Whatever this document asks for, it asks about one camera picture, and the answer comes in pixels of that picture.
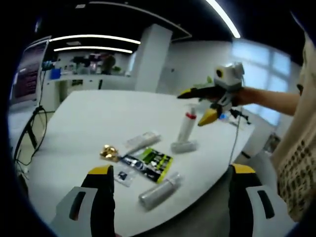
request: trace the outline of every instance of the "ceiling light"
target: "ceiling light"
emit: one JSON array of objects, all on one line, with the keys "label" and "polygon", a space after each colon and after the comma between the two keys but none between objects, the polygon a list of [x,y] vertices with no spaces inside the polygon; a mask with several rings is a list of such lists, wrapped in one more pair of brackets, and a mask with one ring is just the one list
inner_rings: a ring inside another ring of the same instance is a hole
[{"label": "ceiling light", "polygon": [[116,37],[116,36],[103,36],[103,35],[62,36],[62,37],[57,37],[57,38],[54,38],[54,39],[50,39],[49,42],[57,41],[57,40],[73,39],[73,38],[103,38],[103,39],[121,40],[121,41],[130,42],[130,43],[140,44],[140,41],[133,40],[133,39],[127,39],[127,38]]},{"label": "ceiling light", "polygon": [[63,51],[63,50],[71,50],[71,49],[99,49],[99,50],[113,50],[124,53],[132,53],[133,51],[121,48],[110,48],[110,47],[98,47],[98,46],[75,46],[75,47],[66,47],[66,48],[56,48],[55,52]]},{"label": "ceiling light", "polygon": [[214,10],[219,14],[219,16],[223,19],[223,21],[226,23],[228,28],[231,30],[235,38],[240,38],[240,34],[236,28],[236,26],[233,24],[232,20],[228,17],[226,12],[222,9],[222,7],[215,1],[215,0],[206,0],[208,4],[210,4]]}]

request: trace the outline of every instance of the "window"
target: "window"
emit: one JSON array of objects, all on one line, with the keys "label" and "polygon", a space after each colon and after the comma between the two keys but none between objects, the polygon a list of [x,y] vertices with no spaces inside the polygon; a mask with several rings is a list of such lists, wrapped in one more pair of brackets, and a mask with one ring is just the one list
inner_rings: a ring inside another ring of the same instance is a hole
[{"label": "window", "polygon": [[[291,73],[288,55],[268,46],[236,40],[233,42],[232,56],[234,60],[243,63],[246,86],[279,92],[288,90]],[[278,125],[280,113],[256,104],[246,105],[244,108],[270,124]]]}]

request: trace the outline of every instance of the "blue container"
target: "blue container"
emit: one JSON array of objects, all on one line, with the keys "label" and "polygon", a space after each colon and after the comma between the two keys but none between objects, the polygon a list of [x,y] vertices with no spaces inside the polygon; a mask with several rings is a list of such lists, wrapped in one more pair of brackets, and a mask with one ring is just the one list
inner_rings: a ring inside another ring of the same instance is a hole
[{"label": "blue container", "polygon": [[50,73],[51,80],[60,79],[60,76],[61,76],[61,68],[55,68],[51,70],[51,73]]}]

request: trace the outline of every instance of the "floor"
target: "floor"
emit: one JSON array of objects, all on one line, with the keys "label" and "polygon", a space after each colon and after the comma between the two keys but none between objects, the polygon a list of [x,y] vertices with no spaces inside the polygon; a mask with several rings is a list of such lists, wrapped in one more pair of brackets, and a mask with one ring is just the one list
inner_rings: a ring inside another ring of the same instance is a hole
[{"label": "floor", "polygon": [[[47,114],[47,120],[53,113]],[[45,125],[44,114],[35,117],[33,131],[38,141],[41,140]],[[23,163],[31,160],[34,148],[26,134],[22,140],[19,159]],[[243,156],[237,158],[237,163],[246,163]],[[28,177],[28,167],[21,165],[21,172]],[[225,173],[222,178],[195,204],[180,215],[174,217],[163,225],[138,235],[140,237],[226,237],[229,235],[228,215],[228,185],[230,172]]]}]

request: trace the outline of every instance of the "white tube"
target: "white tube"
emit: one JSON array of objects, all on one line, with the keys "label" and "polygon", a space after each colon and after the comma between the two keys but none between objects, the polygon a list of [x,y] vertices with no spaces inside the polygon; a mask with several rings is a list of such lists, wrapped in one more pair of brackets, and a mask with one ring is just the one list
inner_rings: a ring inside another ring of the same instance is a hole
[{"label": "white tube", "polygon": [[184,120],[182,122],[180,133],[178,136],[178,142],[187,142],[189,136],[192,132],[193,126],[196,122],[196,110],[194,107],[191,108],[191,111],[186,112]]}]

